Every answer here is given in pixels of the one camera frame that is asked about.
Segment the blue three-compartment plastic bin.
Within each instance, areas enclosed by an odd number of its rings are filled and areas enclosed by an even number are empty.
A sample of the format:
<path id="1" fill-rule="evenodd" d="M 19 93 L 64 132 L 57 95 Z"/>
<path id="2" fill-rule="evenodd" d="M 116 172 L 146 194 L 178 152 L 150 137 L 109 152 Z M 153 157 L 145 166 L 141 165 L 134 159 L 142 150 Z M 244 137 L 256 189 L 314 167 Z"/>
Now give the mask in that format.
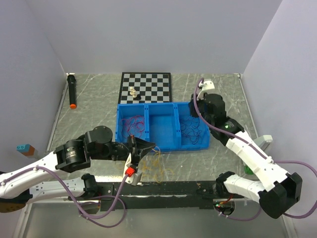
<path id="1" fill-rule="evenodd" d="M 211 135 L 200 118 L 190 115 L 188 102 L 117 105 L 115 141 L 129 135 L 154 142 L 162 152 L 208 149 Z"/>

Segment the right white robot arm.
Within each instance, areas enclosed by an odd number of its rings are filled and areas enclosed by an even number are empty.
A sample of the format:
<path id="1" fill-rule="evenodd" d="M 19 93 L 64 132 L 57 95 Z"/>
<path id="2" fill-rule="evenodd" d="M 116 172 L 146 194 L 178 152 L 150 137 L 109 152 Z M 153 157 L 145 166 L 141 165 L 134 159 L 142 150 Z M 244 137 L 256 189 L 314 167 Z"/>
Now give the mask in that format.
<path id="1" fill-rule="evenodd" d="M 227 116 L 220 95 L 204 93 L 199 99 L 197 94 L 192 94 L 189 108 L 191 115 L 199 117 L 213 137 L 236 154 L 257 177 L 257 180 L 249 180 L 234 172 L 220 174 L 216 179 L 220 197 L 237 194 L 249 198 L 274 219 L 300 200 L 302 178 L 276 164 L 236 120 Z"/>

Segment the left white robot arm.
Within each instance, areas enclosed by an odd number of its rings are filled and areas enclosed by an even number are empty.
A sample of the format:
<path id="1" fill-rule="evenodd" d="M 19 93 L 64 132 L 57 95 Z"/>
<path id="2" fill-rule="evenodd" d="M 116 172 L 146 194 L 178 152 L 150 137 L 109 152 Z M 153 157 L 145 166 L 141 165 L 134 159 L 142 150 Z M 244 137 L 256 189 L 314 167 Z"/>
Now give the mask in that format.
<path id="1" fill-rule="evenodd" d="M 129 135 L 125 143 L 112 140 L 112 130 L 97 126 L 77 139 L 67 141 L 45 157 L 18 170 L 0 175 L 0 211 L 9 213 L 35 201 L 64 197 L 93 199 L 98 194 L 95 176 L 61 180 L 61 175 L 89 168 L 92 160 L 124 161 L 124 182 L 137 185 L 140 160 L 156 144 Z"/>

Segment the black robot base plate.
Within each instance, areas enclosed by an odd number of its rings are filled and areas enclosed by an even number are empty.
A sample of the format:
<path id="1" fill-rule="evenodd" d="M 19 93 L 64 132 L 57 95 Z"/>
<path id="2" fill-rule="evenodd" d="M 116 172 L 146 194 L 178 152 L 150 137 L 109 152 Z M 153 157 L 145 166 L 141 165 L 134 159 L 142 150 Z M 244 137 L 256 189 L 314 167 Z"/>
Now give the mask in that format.
<path id="1" fill-rule="evenodd" d="M 215 181 L 207 180 L 142 182 L 137 186 L 126 183 L 119 198 L 126 209 L 213 209 L 216 201 L 242 196 L 219 191 Z"/>

